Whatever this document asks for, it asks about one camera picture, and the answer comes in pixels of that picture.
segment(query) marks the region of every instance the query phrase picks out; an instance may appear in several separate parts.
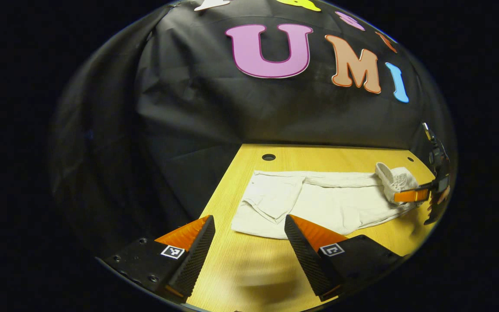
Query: black backdrop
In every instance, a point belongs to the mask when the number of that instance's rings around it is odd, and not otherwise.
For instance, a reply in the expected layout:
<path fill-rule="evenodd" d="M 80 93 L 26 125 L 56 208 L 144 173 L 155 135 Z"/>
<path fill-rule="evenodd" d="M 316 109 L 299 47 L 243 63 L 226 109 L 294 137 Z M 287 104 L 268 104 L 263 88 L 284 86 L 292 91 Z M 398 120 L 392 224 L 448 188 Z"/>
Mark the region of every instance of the black backdrop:
<path fill-rule="evenodd" d="M 426 122 L 444 143 L 454 185 L 454 127 L 422 64 L 400 44 L 390 51 L 371 26 L 362 32 L 336 8 L 317 5 L 320 14 L 274 0 L 194 12 L 198 3 L 182 2 L 154 10 L 94 52 L 63 92 L 49 145 L 56 204 L 85 247 L 108 257 L 140 235 L 160 237 L 197 219 L 241 143 L 400 148 L 428 163 Z M 236 68 L 225 29 L 291 20 L 314 28 L 304 73 L 255 79 Z M 271 33 L 262 53 L 283 60 L 287 38 Z M 335 56 L 324 40 L 331 33 L 396 63 L 409 103 L 389 91 L 334 85 Z M 386 90 L 392 81 L 382 69 Z"/>
<path fill-rule="evenodd" d="M 79 247 L 52 207 L 48 123 L 77 67 L 157 2 L 0 3 L 0 310 L 166 309 Z M 338 309 L 499 309 L 499 4 L 342 3 L 431 71 L 460 172 L 434 235 Z"/>

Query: wooden table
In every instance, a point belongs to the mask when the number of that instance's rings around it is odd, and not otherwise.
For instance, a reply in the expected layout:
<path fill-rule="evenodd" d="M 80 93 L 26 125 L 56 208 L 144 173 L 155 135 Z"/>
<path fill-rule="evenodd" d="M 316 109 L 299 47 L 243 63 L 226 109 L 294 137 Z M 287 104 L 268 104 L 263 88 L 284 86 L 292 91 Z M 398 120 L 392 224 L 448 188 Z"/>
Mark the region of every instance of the wooden table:
<path fill-rule="evenodd" d="M 264 154 L 276 159 L 265 161 Z M 243 144 L 201 214 L 214 216 L 216 233 L 186 303 L 212 312 L 295 312 L 323 304 L 313 294 L 289 241 L 238 233 L 230 229 L 230 222 L 254 170 L 374 172 L 376 162 L 389 168 L 405 166 L 419 184 L 434 179 L 408 150 Z M 413 253 L 433 227 L 423 225 L 427 207 L 425 202 L 348 237 L 364 234 L 398 255 Z"/>

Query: white pants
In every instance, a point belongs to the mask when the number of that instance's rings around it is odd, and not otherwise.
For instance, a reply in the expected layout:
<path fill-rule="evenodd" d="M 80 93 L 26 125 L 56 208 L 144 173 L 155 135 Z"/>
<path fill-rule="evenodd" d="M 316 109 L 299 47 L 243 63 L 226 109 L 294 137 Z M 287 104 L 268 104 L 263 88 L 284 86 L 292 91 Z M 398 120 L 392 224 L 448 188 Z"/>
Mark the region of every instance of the white pants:
<path fill-rule="evenodd" d="M 407 171 L 394 168 L 394 172 Z M 408 183 L 417 185 L 411 177 Z M 388 202 L 381 179 L 363 172 L 262 172 L 255 171 L 232 219 L 232 229 L 242 233 L 287 239 L 288 214 L 348 235 L 356 229 L 390 221 L 417 203 Z"/>

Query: letter u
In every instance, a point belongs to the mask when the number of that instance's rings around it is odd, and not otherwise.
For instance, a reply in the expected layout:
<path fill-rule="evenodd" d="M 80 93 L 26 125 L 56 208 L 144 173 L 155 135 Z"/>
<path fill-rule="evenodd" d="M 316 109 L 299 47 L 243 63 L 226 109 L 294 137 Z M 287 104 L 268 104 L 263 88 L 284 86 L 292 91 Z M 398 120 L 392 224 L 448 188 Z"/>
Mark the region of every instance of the letter u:
<path fill-rule="evenodd" d="M 260 35 L 266 29 L 263 25 L 250 24 L 226 30 L 225 34 L 232 38 L 236 67 L 243 73 L 258 78 L 287 78 L 305 71 L 309 65 L 307 35 L 313 29 L 297 24 L 278 26 L 279 30 L 288 35 L 290 49 L 290 56 L 282 62 L 270 62 L 263 58 Z"/>

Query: hole in table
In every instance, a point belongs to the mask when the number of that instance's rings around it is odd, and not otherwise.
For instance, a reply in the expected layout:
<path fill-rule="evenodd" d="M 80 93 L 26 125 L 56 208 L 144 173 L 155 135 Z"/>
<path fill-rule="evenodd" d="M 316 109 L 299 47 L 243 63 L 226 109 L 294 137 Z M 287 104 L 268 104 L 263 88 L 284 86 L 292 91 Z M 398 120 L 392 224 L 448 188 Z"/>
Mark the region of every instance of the hole in table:
<path fill-rule="evenodd" d="M 273 154 L 265 154 L 262 156 L 262 158 L 263 158 L 263 160 L 271 161 L 271 160 L 275 160 L 275 158 L 277 158 L 277 157 Z"/>

